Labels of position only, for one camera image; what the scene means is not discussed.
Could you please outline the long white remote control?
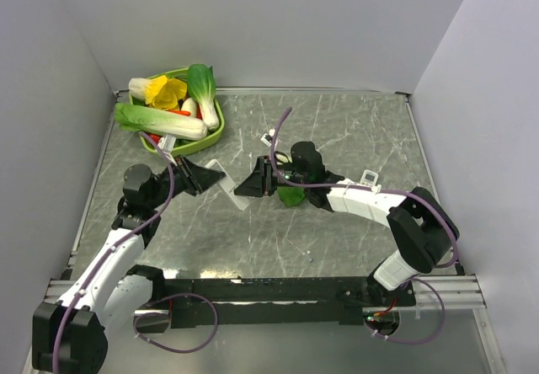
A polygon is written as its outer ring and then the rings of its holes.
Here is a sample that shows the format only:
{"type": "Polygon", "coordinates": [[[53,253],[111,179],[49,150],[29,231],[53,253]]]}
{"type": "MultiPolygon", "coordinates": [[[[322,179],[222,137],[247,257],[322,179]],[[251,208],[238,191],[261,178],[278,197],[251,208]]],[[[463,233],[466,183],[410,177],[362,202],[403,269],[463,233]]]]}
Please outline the long white remote control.
{"type": "Polygon", "coordinates": [[[224,169],[217,159],[210,160],[206,165],[207,168],[214,169],[216,171],[223,172],[225,177],[222,178],[218,185],[221,190],[227,195],[228,199],[240,210],[245,211],[249,206],[249,200],[246,197],[238,196],[234,194],[234,189],[236,188],[235,181],[232,179],[230,174],[224,169]]]}

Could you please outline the white universal AC remote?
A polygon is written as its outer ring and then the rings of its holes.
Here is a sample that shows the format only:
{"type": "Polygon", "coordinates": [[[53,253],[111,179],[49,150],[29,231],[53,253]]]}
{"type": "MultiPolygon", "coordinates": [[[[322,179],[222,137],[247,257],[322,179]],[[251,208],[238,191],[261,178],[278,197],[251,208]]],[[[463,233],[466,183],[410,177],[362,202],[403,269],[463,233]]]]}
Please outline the white universal AC remote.
{"type": "Polygon", "coordinates": [[[373,187],[377,185],[377,180],[378,180],[378,173],[373,172],[369,169],[365,169],[361,176],[360,184],[364,186],[368,186],[368,187],[373,187]]]}

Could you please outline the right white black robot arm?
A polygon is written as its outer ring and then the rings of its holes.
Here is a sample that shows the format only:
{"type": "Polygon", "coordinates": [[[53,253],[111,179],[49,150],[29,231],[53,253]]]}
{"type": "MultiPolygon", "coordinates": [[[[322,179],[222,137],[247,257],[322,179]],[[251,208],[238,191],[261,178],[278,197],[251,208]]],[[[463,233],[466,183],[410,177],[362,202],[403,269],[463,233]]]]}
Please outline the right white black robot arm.
{"type": "Polygon", "coordinates": [[[274,154],[258,157],[234,194],[263,197],[285,186],[303,190],[317,208],[359,216],[391,230],[398,249],[374,269],[367,286],[369,298],[377,305],[387,305],[398,288],[416,275],[430,273],[460,235],[427,189],[383,190],[334,174],[326,169],[313,142],[295,143],[287,162],[278,163],[274,154]]]}

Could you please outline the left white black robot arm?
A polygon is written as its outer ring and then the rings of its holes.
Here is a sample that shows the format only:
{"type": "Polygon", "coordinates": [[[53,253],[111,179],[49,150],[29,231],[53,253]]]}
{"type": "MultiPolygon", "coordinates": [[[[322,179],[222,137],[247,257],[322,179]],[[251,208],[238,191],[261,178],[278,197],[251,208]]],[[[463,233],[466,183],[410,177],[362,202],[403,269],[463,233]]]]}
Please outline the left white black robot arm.
{"type": "Polygon", "coordinates": [[[42,302],[32,320],[31,363],[49,373],[96,373],[117,328],[144,305],[162,305],[163,271],[136,265],[154,237],[161,215],[181,193],[205,193],[226,173],[185,157],[155,174],[145,164],[129,167],[123,195],[102,248],[87,269],[55,302],[42,302]]]}

